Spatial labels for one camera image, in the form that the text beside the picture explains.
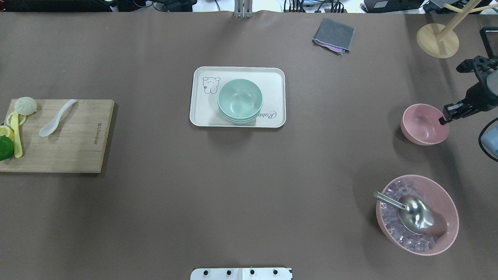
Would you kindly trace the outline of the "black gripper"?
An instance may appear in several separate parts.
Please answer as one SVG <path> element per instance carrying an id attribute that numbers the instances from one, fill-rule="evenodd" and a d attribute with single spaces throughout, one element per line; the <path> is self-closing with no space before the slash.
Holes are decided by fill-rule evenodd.
<path id="1" fill-rule="evenodd" d="M 444 106 L 444 116 L 439 118 L 441 125 L 450 122 L 446 118 L 461 118 L 464 114 L 487 112 L 497 107 L 497 65 L 496 59 L 476 56 L 457 66 L 459 73 L 475 73 L 478 82 L 466 91 L 465 98 L 459 103 Z"/>

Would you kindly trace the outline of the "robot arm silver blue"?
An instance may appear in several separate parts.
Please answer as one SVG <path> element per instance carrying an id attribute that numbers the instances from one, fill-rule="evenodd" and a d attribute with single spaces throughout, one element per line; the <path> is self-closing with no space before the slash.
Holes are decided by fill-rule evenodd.
<path id="1" fill-rule="evenodd" d="M 456 104 L 449 103 L 443 108 L 443 117 L 439 119 L 441 125 L 453 120 L 470 117 L 476 113 L 487 112 L 498 105 L 498 62 L 483 56 L 466 59 L 460 63 L 456 70 L 459 73 L 475 73 L 478 82 L 466 91 L 466 96 Z M 497 122 L 490 121 L 480 132 L 478 144 L 483 153 L 497 161 L 498 131 L 497 126 L 488 128 Z"/>

